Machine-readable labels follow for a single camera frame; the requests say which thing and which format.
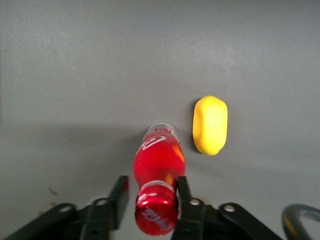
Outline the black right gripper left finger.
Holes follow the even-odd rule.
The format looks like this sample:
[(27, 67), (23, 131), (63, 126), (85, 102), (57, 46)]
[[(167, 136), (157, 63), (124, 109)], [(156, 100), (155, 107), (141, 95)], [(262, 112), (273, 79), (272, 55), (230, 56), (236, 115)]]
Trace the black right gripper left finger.
[(129, 200), (129, 177), (120, 176), (108, 197), (94, 200), (88, 207), (81, 230), (82, 240), (113, 240), (120, 228)]

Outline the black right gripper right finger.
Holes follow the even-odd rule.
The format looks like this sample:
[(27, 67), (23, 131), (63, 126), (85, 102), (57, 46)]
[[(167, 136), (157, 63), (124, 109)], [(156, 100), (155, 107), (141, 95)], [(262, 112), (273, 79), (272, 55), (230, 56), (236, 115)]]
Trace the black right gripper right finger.
[(202, 240), (206, 206), (191, 194), (186, 176), (179, 176), (177, 190), (180, 200), (180, 217), (172, 233), (172, 240)]

